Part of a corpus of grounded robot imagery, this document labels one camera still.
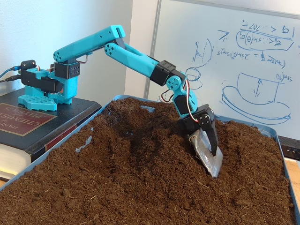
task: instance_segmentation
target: soil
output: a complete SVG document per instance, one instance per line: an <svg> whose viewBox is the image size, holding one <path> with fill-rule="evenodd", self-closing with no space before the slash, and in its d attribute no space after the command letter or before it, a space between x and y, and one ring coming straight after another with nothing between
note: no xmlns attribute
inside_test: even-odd
<svg viewBox="0 0 300 225"><path fill-rule="evenodd" d="M0 224L295 224L273 139L255 127L217 121L224 160L214 179L177 120L172 104L111 102L0 192ZM90 136L91 143L76 153Z"/></svg>

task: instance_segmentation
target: metal scoop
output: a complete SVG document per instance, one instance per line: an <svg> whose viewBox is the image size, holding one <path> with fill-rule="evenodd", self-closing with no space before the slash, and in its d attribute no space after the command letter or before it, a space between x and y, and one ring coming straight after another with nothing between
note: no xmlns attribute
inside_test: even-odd
<svg viewBox="0 0 300 225"><path fill-rule="evenodd" d="M188 140L196 151L196 157L201 160L211 176L216 178L223 162L223 154L220 148L217 147L216 155L213 156L209 138L202 129L196 130L189 136Z"/></svg>

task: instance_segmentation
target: tray rim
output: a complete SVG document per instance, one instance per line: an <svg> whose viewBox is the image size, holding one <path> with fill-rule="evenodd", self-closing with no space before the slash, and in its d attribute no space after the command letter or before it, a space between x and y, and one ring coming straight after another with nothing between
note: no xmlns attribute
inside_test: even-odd
<svg viewBox="0 0 300 225"><path fill-rule="evenodd" d="M56 149L58 147L60 147L64 142L66 142L70 136L72 136L75 133L78 133L85 125L87 125L90 121L92 121L97 115L99 115L112 101L116 101L116 100L123 100L126 98L135 98L138 100L141 100L143 102L155 102L153 100L149 100L149 99L145 99L145 98L140 98L140 97L134 97L131 95L117 95L115 96L111 101L109 101L105 106L103 106L100 110L98 110L96 113L94 113L88 120L86 120L83 124L81 124L79 127L77 127L73 132L71 132L69 135L67 135L65 138L63 138L60 142L58 142L56 145L54 145L52 148L50 148L47 152L45 152L42 156L40 156L38 159L36 159L34 162L32 162L29 166L27 166L24 170L22 170L20 173L18 173L16 176L13 177L13 179L9 180L6 184L4 184L2 187L0 187L0 192L7 187L8 185L10 185L11 183L13 183L14 181L18 180L20 177L22 177L26 172L30 172L31 170L33 170L33 168L35 166L37 166L38 164L41 164L49 155L49 153L53 150ZM220 116L220 115L216 115L217 120L220 120L222 122L228 122L228 121L235 121L238 123L244 123L246 125L249 125L251 127L257 127L258 130L265 136L269 136L275 139L275 141L278 143L279 148L280 148L280 152L281 152L281 156L283 159L283 163L284 163L284 168L285 168L285 176L286 178L289 179L290 182L290 195L292 197L292 201L294 204L294 208L295 208L295 215L296 215L296 221L297 221L297 225L300 225L300 211L299 211L299 206L296 200L296 196L295 196L295 192L294 192L294 188L293 188L293 184L291 182L291 177L290 174L287 170L287 166L284 160L284 155L283 155L283 151L280 145L280 141L279 141L279 137L277 135L277 132L265 125L261 125L261 124L256 124L256 123L252 123L252 122L247 122L247 121L243 121L243 120L237 120L237 119L233 119L233 118L229 118L229 117L224 117L224 116Z"/></svg>

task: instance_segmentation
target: book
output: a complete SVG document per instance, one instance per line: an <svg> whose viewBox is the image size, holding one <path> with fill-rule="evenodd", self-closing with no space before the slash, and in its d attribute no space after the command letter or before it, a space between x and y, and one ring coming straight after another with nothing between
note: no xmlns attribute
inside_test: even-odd
<svg viewBox="0 0 300 225"><path fill-rule="evenodd" d="M0 179L10 180L101 109L73 98L57 111L28 110L18 104L25 88L0 96Z"/></svg>

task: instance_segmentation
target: whiteboard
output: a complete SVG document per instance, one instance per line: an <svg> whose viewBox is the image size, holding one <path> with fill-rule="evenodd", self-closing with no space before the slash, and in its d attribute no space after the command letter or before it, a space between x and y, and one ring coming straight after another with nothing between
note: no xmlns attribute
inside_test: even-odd
<svg viewBox="0 0 300 225"><path fill-rule="evenodd" d="M300 139L300 20L279 15L161 0L152 57L186 73L199 106ZM147 98L166 90L150 82Z"/></svg>

